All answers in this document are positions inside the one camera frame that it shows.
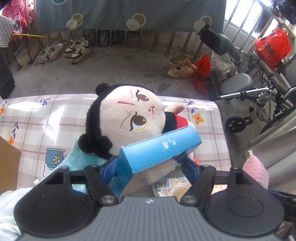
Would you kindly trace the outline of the light blue towel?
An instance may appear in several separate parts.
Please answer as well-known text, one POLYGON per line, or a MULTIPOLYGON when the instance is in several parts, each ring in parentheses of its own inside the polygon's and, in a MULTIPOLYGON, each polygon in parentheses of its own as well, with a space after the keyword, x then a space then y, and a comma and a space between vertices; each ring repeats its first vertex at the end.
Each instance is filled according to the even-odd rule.
POLYGON ((61 162, 59 166, 67 166, 70 171, 83 170, 89 165, 103 165, 107 160, 100 158, 95 154, 84 153, 78 146, 78 140, 76 139, 73 148, 69 155, 61 162))

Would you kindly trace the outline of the light blue mask box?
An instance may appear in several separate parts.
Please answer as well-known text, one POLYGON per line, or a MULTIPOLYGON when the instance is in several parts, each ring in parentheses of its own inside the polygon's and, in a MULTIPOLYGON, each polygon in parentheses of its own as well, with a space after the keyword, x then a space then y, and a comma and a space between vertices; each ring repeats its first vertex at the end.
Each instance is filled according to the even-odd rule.
POLYGON ((155 183, 201 143, 196 130, 186 126, 121 147, 111 190, 121 198, 155 183))

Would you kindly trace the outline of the clear yellow snack bag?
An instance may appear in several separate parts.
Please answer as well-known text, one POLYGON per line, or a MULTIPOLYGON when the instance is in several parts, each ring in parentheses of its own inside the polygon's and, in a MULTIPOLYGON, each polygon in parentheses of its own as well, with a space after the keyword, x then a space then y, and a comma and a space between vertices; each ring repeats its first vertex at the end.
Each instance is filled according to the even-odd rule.
POLYGON ((156 197, 176 197, 178 200, 189 190, 191 183, 186 177, 163 178, 152 185, 156 197))

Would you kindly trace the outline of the pink knitted cloth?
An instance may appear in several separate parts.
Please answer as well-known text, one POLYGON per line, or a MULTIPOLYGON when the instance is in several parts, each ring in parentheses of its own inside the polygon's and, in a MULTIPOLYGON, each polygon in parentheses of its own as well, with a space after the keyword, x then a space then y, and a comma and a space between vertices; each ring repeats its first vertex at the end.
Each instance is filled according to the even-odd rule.
POLYGON ((243 165, 243 171, 257 181, 263 188, 268 189, 269 175, 253 151, 248 151, 249 157, 243 165))

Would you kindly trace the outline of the white teal plastic bag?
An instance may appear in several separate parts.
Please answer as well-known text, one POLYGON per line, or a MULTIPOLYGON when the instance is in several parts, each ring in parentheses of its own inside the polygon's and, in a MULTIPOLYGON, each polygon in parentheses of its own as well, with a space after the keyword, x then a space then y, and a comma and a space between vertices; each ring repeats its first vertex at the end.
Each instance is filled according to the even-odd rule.
POLYGON ((21 188, 15 191, 8 190, 1 194, 0 211, 0 238, 1 240, 17 240, 21 236, 21 231, 14 218, 14 208, 17 202, 26 195, 32 187, 21 188))

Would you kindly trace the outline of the black-haired plush doll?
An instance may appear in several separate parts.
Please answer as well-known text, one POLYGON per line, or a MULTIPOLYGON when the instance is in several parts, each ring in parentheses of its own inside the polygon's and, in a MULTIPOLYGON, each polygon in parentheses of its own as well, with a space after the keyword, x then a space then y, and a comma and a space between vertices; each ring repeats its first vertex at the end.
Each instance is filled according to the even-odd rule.
POLYGON ((165 106, 154 92, 140 86, 99 84, 97 99, 86 115, 86 130, 78 146, 84 153, 109 159, 121 147, 186 126, 180 116, 185 104, 165 106))

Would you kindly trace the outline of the brown cardboard box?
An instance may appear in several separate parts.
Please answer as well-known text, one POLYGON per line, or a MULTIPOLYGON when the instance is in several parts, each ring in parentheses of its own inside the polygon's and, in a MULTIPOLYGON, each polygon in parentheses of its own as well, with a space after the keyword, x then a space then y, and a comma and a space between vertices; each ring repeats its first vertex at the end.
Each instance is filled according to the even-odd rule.
POLYGON ((21 152, 1 137, 0 143, 0 194, 16 190, 21 152))

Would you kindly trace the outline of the tan shoes pile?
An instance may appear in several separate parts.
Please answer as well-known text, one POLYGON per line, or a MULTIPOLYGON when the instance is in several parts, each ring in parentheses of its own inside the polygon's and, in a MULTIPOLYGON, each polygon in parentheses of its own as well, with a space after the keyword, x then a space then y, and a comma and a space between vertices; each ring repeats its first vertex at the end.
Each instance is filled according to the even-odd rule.
POLYGON ((184 53, 176 53, 170 59, 170 65, 168 75, 172 78, 191 78, 197 69, 189 55, 184 53))

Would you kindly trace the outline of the wheelchair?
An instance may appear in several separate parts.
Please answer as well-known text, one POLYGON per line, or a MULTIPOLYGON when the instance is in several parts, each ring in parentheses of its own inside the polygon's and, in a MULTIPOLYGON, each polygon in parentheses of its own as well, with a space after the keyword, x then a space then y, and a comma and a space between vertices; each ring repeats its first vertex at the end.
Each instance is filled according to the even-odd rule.
POLYGON ((261 130, 263 133, 295 110, 295 86, 272 71, 257 54, 238 51, 225 35, 211 30, 209 24, 201 28, 198 34, 201 42, 214 53, 219 56, 229 54, 235 66, 239 67, 246 60, 251 70, 258 71, 257 81, 246 73, 236 73, 219 81, 214 71, 205 78, 205 90, 210 100, 237 98, 248 99, 255 104, 255 107, 249 108, 248 116, 229 117, 224 124, 227 132, 242 132, 255 120, 260 120, 266 123, 261 130))

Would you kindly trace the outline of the brown white sneaker pair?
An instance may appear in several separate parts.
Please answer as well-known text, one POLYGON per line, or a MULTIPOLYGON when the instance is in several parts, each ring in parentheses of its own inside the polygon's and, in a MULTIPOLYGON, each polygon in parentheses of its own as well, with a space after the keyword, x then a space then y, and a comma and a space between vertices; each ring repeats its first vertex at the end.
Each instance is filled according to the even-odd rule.
POLYGON ((77 64, 91 52, 89 41, 84 37, 79 39, 71 39, 70 46, 64 50, 63 55, 70 60, 70 63, 77 64))

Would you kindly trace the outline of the red plastic bag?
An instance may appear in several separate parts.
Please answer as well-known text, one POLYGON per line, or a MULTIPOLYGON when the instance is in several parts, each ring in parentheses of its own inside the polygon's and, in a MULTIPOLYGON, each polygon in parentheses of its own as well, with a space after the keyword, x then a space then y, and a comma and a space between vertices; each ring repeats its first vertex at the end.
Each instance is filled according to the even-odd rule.
POLYGON ((254 41, 255 52, 273 68, 291 51, 290 39, 285 29, 276 28, 268 36, 254 41))

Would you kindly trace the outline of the blue dotted quilt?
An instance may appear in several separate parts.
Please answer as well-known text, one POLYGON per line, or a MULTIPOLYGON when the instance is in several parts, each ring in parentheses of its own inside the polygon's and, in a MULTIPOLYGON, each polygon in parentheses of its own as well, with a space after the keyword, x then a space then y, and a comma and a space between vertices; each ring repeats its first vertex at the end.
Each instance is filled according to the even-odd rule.
POLYGON ((35 1, 38 30, 222 32, 226 1, 35 1))

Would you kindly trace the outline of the polka dot cloth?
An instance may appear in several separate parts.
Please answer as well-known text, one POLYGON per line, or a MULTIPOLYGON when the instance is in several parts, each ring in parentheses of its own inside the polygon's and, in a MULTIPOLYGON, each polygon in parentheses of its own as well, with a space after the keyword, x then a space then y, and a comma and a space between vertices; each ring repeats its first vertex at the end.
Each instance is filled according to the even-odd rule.
POLYGON ((15 22, 0 15, 0 47, 7 48, 15 27, 15 22))

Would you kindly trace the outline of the pink hanging clothes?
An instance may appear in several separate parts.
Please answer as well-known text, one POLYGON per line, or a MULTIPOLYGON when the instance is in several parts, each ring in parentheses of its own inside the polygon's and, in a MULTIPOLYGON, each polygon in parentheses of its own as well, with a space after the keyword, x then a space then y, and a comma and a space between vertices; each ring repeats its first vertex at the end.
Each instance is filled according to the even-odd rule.
POLYGON ((15 22, 14 33, 26 34, 28 25, 34 19, 34 1, 11 1, 4 7, 1 14, 15 22))

